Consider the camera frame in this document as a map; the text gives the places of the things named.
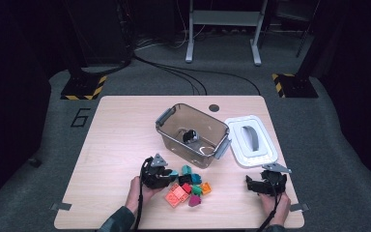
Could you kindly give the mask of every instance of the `white lid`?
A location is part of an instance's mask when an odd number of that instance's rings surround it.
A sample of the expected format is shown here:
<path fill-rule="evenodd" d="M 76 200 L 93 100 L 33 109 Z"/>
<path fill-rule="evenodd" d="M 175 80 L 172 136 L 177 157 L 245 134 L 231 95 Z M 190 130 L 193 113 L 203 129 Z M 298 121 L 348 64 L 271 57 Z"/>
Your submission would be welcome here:
<path fill-rule="evenodd" d="M 254 115 L 229 118 L 231 148 L 237 162 L 244 167 L 273 163 L 278 154 L 260 118 Z"/>

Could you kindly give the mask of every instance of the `dark sleeve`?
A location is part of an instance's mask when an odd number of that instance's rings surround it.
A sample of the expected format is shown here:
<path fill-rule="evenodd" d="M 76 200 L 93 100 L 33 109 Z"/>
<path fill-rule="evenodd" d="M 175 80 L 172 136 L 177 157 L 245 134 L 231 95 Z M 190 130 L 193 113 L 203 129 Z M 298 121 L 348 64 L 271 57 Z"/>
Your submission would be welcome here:
<path fill-rule="evenodd" d="M 286 232 L 286 230 L 282 225 L 270 225 L 266 232 Z"/>
<path fill-rule="evenodd" d="M 134 214 L 122 206 L 101 226 L 98 232 L 127 232 L 134 223 Z"/>

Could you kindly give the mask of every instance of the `wooden tabletop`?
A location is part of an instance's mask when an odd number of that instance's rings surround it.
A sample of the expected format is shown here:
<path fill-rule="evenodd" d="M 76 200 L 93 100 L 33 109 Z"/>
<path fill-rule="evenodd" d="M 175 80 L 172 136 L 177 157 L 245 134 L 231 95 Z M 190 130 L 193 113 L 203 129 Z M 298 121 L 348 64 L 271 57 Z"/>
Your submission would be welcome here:
<path fill-rule="evenodd" d="M 122 205 L 129 183 L 140 173 L 144 159 L 156 153 L 168 162 L 166 168 L 181 174 L 187 164 L 193 173 L 208 182 L 212 192 L 202 195 L 195 207 L 181 203 L 172 208 L 164 199 L 164 189 L 143 208 L 139 229 L 245 229 L 258 228 L 267 217 L 259 196 L 246 187 L 245 175 L 261 181 L 261 167 L 242 168 L 227 150 L 200 169 L 167 150 L 156 131 L 156 119 L 176 103 L 188 104 L 224 122 L 227 118 L 255 115 L 264 123 L 279 155 L 278 163 L 286 166 L 262 97 L 258 96 L 109 96 L 100 100 L 92 125 L 71 175 L 63 203 L 68 211 L 59 210 L 54 221 L 58 229 L 99 229 Z M 209 106 L 219 110 L 211 112 Z M 298 199 L 288 175 L 286 192 L 292 204 Z M 304 225 L 302 212 L 288 215 L 285 226 Z"/>

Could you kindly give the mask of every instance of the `transparent gray storage bin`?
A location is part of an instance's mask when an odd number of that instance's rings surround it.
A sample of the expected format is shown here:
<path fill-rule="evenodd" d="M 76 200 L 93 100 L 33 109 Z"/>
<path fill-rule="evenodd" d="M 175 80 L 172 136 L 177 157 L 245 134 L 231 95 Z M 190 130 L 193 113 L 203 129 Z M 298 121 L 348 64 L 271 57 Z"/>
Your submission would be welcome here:
<path fill-rule="evenodd" d="M 168 150 L 200 168 L 208 167 L 214 158 L 219 160 L 231 143 L 226 124 L 184 103 L 167 109 L 156 120 L 156 130 Z M 190 130 L 199 136 L 186 143 L 183 136 Z"/>

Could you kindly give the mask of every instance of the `hand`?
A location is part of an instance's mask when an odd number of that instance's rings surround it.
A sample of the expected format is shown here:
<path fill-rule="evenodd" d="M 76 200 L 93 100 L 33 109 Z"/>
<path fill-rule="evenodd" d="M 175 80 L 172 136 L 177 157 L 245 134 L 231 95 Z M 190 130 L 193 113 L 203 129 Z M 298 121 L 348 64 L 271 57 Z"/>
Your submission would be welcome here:
<path fill-rule="evenodd" d="M 275 196 L 269 196 L 263 193 L 259 193 L 259 195 L 263 203 L 264 211 L 267 215 L 269 215 L 275 206 Z M 270 221 L 270 225 L 278 224 L 284 226 L 285 220 L 289 214 L 289 209 L 291 207 L 291 199 L 288 197 L 285 191 L 282 192 L 282 194 L 278 194 L 277 198 L 279 199 L 279 197 L 281 197 L 281 199 L 279 200 L 279 204 L 276 208 L 275 216 Z"/>
<path fill-rule="evenodd" d="M 143 186 L 143 206 L 149 203 L 150 199 L 163 190 L 163 188 L 151 189 Z M 130 182 L 130 190 L 128 191 L 128 198 L 126 199 L 125 206 L 131 210 L 134 214 L 137 213 L 138 209 L 138 196 L 140 195 L 140 178 L 138 176 L 134 177 Z"/>

